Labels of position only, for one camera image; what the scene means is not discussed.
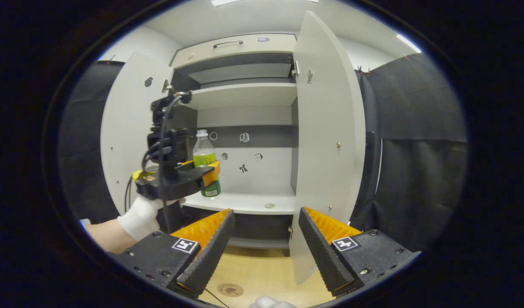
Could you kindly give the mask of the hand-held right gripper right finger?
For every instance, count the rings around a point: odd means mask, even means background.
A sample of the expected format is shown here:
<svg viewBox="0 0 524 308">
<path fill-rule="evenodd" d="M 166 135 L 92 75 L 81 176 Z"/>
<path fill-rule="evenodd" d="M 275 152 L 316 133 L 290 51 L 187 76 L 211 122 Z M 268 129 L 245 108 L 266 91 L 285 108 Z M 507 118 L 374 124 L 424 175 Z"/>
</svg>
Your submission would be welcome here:
<svg viewBox="0 0 524 308">
<path fill-rule="evenodd" d="M 420 255 L 377 229 L 360 231 L 303 207 L 299 227 L 328 292 L 347 296 L 406 269 Z"/>
</svg>

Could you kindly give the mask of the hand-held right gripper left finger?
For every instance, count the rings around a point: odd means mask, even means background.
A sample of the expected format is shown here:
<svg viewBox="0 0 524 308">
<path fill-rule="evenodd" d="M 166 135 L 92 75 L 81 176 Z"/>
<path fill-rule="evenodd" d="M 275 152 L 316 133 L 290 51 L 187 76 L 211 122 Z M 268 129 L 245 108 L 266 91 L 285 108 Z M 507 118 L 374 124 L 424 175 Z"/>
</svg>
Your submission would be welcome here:
<svg viewBox="0 0 524 308">
<path fill-rule="evenodd" d="M 171 234 L 153 232 L 115 259 L 147 282 L 195 299 L 205 291 L 234 227 L 234 212 L 225 209 Z"/>
</svg>

